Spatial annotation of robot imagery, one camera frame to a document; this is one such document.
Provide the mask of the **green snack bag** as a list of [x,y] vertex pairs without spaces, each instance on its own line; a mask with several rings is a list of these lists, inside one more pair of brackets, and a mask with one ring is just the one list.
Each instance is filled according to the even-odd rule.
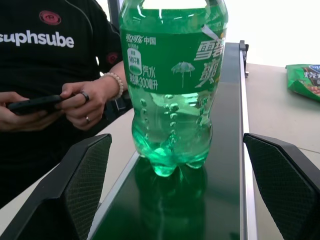
[[287,89],[320,103],[320,64],[286,65]]

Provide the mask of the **person in black shirt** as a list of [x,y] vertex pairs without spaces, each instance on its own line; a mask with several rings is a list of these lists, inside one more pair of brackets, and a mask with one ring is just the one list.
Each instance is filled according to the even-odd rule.
[[[120,86],[108,102],[128,90],[120,33],[97,0],[0,0],[0,92],[28,100],[61,96],[65,84],[104,77]],[[108,102],[89,130],[74,127],[63,112],[40,131],[0,132],[0,209],[58,165],[72,145],[105,128]]]

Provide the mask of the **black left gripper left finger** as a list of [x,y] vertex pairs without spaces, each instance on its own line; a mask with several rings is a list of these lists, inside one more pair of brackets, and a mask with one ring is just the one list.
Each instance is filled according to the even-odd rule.
[[74,144],[44,177],[0,240],[87,240],[105,181],[111,134]]

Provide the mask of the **green Sprite plastic bottle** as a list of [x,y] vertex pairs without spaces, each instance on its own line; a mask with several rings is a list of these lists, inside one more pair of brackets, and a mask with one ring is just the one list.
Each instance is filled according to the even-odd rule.
[[124,0],[119,26],[136,151],[154,172],[200,168],[223,65],[224,0]]

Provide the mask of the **dark green conveyor belt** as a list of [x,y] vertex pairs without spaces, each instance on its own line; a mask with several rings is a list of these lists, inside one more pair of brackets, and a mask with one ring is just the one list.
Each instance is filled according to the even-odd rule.
[[258,240],[244,41],[228,43],[213,103],[213,136],[199,169],[157,176],[134,153],[94,217],[89,240]]

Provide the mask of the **person's right hand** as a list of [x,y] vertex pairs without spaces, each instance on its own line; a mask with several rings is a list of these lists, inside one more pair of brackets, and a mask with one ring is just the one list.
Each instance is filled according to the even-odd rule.
[[53,124],[63,115],[59,110],[48,114],[46,111],[38,111],[27,115],[16,115],[7,107],[7,103],[26,101],[16,92],[0,92],[0,132],[34,132],[41,131]]

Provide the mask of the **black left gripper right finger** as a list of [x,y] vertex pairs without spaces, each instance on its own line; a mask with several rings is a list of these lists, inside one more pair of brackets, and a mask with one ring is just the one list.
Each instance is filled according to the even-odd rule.
[[245,133],[259,193],[284,240],[320,240],[320,169],[294,144]]

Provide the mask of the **black smartphone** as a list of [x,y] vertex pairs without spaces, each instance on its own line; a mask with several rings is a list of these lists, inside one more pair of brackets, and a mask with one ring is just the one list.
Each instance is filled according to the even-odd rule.
[[18,116],[30,115],[41,111],[51,114],[57,111],[56,105],[64,100],[66,99],[63,99],[60,95],[50,95],[13,102],[8,104],[7,108]]

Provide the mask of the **person's left hand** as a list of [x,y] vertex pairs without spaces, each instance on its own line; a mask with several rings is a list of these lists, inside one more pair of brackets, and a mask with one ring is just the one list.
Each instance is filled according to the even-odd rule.
[[56,107],[79,130],[87,131],[103,116],[106,103],[120,93],[120,85],[106,76],[94,81],[66,83],[60,96],[65,99]]

